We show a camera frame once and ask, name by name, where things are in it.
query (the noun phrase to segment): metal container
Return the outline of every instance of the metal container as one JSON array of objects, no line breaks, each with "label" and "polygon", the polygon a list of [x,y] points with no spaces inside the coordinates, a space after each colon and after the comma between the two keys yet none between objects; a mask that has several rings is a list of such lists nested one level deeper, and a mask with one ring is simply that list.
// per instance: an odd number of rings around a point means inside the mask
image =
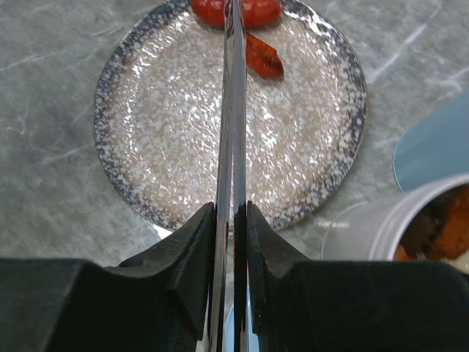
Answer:
[{"label": "metal container", "polygon": [[329,226],[323,260],[392,260],[409,223],[441,194],[469,184],[469,173],[427,183],[396,196],[355,204]]}]

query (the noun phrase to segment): countertop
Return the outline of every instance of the countertop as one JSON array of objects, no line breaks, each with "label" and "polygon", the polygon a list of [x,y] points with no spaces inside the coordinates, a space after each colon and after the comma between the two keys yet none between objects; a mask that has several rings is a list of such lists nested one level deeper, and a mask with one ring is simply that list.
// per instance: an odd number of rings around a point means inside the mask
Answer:
[{"label": "countertop", "polygon": [[[158,3],[0,0],[0,256],[116,265],[159,240],[158,228],[109,183],[92,133],[105,61]],[[317,259],[328,224],[342,210],[399,192],[392,155],[404,130],[469,87],[469,1],[309,3],[355,49],[370,108],[361,151],[339,190],[281,231]],[[228,305],[231,287],[230,274]]]}]

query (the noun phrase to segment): blue lid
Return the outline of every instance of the blue lid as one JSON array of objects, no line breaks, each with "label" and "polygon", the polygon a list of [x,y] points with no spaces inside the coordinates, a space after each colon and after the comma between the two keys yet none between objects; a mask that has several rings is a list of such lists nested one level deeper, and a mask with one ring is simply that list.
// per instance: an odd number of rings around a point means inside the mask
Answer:
[{"label": "blue lid", "polygon": [[393,165],[402,191],[469,172],[469,91],[409,127]]},{"label": "blue lid", "polygon": [[[249,338],[249,352],[259,352],[259,340],[257,335],[252,332],[251,322],[251,300],[249,298],[248,291],[248,338]],[[228,320],[226,321],[225,327],[225,351],[233,352],[235,350],[235,314],[233,312],[233,306],[230,308],[228,313]]]}]

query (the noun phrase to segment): metal blade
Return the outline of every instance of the metal blade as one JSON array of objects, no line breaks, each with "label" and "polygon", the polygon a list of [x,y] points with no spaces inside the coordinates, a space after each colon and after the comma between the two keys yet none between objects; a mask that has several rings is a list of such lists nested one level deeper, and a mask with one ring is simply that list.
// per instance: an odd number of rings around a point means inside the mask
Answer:
[{"label": "metal blade", "polygon": [[248,350],[246,243],[246,57],[242,4],[233,2],[234,58],[230,132],[234,189],[234,352]]},{"label": "metal blade", "polygon": [[[224,82],[221,102],[222,113],[216,196],[218,213],[214,275],[207,322],[208,343],[205,348],[209,352],[221,352],[223,349],[226,251],[229,231],[232,167],[234,167],[235,238],[238,232],[241,234],[238,239],[242,240],[245,238],[246,62],[245,31],[241,15],[241,0],[226,0],[224,11]],[[244,254],[237,254],[239,249],[242,248],[244,248]],[[235,249],[235,256],[244,258],[243,267],[244,273],[246,273],[245,246],[238,246],[238,249]],[[238,323],[240,328],[235,328],[236,351],[247,351],[247,339],[245,338],[246,279],[243,279],[243,277],[245,277],[245,274],[243,276],[243,271],[235,269],[235,306],[237,307],[235,309],[235,321],[241,321],[241,323]],[[244,290],[244,295],[240,295],[240,289]]]}]

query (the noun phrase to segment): plate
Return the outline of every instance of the plate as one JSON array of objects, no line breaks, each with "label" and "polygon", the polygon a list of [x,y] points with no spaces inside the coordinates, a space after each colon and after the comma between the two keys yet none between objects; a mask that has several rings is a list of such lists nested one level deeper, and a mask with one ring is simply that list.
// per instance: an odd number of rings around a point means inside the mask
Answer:
[{"label": "plate", "polygon": [[[247,195],[274,229],[318,208],[348,173],[366,125],[358,59],[324,16],[282,1],[253,31],[276,48],[283,80],[248,72]],[[215,199],[223,32],[171,0],[146,15],[107,61],[95,95],[95,142],[122,198],[176,230]]]}]

